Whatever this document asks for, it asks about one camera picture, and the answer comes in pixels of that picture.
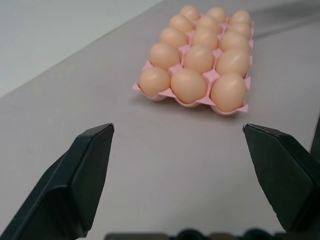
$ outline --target tabletop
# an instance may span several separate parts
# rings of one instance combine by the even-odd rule
[[[153,102],[133,91],[149,49],[186,3],[246,9],[255,22],[248,113]],[[114,123],[105,187],[87,239],[110,232],[242,234],[282,228],[261,190],[244,123],[310,148],[320,107],[320,3],[168,0],[0,99],[0,231],[86,129]]]

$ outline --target gray table surface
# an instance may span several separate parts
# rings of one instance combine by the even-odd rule
[[[186,3],[252,13],[248,114],[155,103],[131,89],[160,30]],[[310,147],[320,107],[319,8],[311,0],[165,1],[1,98],[0,232],[73,139],[109,122],[115,133],[106,183],[87,239],[186,227],[281,230],[242,126],[276,128]]]

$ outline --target egg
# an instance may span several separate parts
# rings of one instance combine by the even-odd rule
[[[168,70],[180,63],[178,52],[172,46],[165,43],[157,43],[152,46],[149,55],[150,63],[155,67]]]
[[[235,23],[243,23],[243,24],[247,24],[251,27],[252,20],[251,20],[250,14],[245,10],[237,11],[229,19],[230,25],[233,25]]]
[[[182,103],[192,104],[206,96],[207,85],[198,72],[182,68],[172,75],[171,90]]]
[[[183,67],[203,74],[213,68],[214,60],[214,55],[208,46],[193,45],[184,56]]]
[[[222,75],[213,85],[211,100],[225,113],[232,112],[244,104],[247,87],[244,79],[236,73]]]
[[[166,27],[162,30],[160,42],[168,44],[175,49],[188,44],[185,34],[173,27]]]
[[[215,70],[219,75],[237,73],[244,77],[250,68],[250,56],[243,49],[229,49],[217,60]]]
[[[193,29],[192,23],[181,15],[173,16],[169,21],[169,26],[183,33],[191,32]]]
[[[240,33],[241,35],[245,36],[247,40],[251,39],[251,27],[246,23],[236,22],[228,28],[228,31],[234,31]]]
[[[145,95],[153,98],[170,88],[170,76],[162,68],[152,66],[142,72],[139,86]]]
[[[243,49],[248,53],[251,50],[248,39],[236,31],[228,31],[220,41],[220,49],[225,52],[228,49]]]
[[[216,33],[207,28],[197,29],[191,39],[191,46],[205,45],[211,50],[217,49],[218,43],[219,40]]]
[[[220,7],[215,6],[211,8],[207,13],[207,16],[216,19],[219,23],[225,23],[227,20],[227,14],[226,11]]]
[[[184,16],[190,22],[196,21],[200,18],[197,8],[193,5],[184,6],[180,11],[180,15]]]
[[[209,16],[203,16],[197,22],[196,29],[203,29],[203,28],[210,29],[214,31],[216,34],[220,34],[222,31],[222,28],[218,20],[215,20],[214,18]]]

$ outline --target brown egg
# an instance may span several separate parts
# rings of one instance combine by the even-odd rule
[[[181,15],[173,16],[169,21],[169,26],[183,33],[191,32],[193,29],[192,23]]]
[[[230,25],[228,31],[235,31],[245,36],[247,40],[251,39],[251,27],[246,23],[236,22]]]
[[[216,34],[220,34],[222,31],[222,28],[218,20],[215,20],[210,16],[201,17],[198,23],[196,24],[196,29],[203,29],[203,28],[210,29],[214,31]]]
[[[208,46],[193,45],[184,56],[183,67],[203,74],[213,68],[214,60],[214,55]]]
[[[223,35],[220,41],[220,49],[223,52],[229,49],[243,49],[249,53],[251,48],[248,39],[246,39],[245,36],[236,31],[230,30]]]
[[[237,73],[244,77],[250,68],[250,56],[243,49],[229,49],[223,53],[216,63],[215,70],[224,75]]]
[[[244,79],[236,73],[222,75],[213,85],[211,100],[225,113],[232,112],[244,104],[247,88]]]
[[[153,98],[170,88],[170,76],[160,67],[149,67],[142,72],[139,85],[145,95]]]
[[[233,25],[235,23],[243,23],[243,24],[247,24],[251,27],[252,20],[251,20],[250,14],[245,10],[237,11],[229,19],[230,25]]]
[[[193,45],[205,45],[211,50],[218,48],[219,40],[215,32],[207,28],[199,28],[192,36],[191,46]]]
[[[227,20],[227,14],[226,11],[220,7],[215,6],[211,8],[207,13],[207,16],[216,19],[219,23],[225,23]]]
[[[180,15],[184,16],[190,22],[196,21],[200,18],[197,8],[193,5],[184,6],[180,11]]]
[[[165,43],[157,43],[152,46],[149,55],[150,63],[155,67],[168,70],[180,63],[178,52],[172,46]]]
[[[188,44],[185,34],[173,27],[166,27],[162,30],[160,42],[168,44],[175,49]]]
[[[207,85],[198,72],[182,68],[172,75],[171,90],[182,103],[192,104],[206,95]]]

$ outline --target white wall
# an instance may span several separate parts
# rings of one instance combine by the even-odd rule
[[[0,97],[162,0],[0,0]]]

